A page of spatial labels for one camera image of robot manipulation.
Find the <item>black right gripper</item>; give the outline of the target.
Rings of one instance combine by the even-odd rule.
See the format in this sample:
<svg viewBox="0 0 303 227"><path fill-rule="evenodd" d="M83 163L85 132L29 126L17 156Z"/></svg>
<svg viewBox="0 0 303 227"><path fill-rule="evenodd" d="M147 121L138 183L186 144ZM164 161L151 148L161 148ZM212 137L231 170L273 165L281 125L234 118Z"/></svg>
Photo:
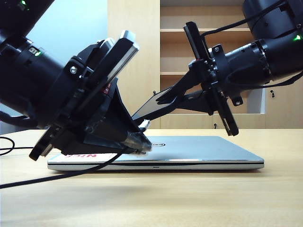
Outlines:
<svg viewBox="0 0 303 227"><path fill-rule="evenodd" d="M227 99L234 106L243 104L238 88L228 85L227 78L232 70L220 44L209 52L205 40L200 35L195 22L187 22L184 27L196 60L189 64L188 72L168 91L153 95L132 116L134 121L154 120L171 113L175 109L193 110L212 115L218 112L229 136L239 133ZM188 89L201 84L202 90L184 94Z"/></svg>

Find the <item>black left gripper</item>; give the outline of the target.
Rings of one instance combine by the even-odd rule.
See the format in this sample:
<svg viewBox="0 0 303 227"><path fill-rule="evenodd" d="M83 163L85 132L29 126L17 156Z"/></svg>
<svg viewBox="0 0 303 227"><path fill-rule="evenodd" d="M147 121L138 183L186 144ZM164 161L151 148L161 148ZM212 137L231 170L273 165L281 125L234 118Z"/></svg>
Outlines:
<svg viewBox="0 0 303 227"><path fill-rule="evenodd" d="M73 56L36 106L47 130L30 158L56 148L64 155L144 154L152 143L132 120L117 86L118 74L138 52L135 34L125 30Z"/></svg>

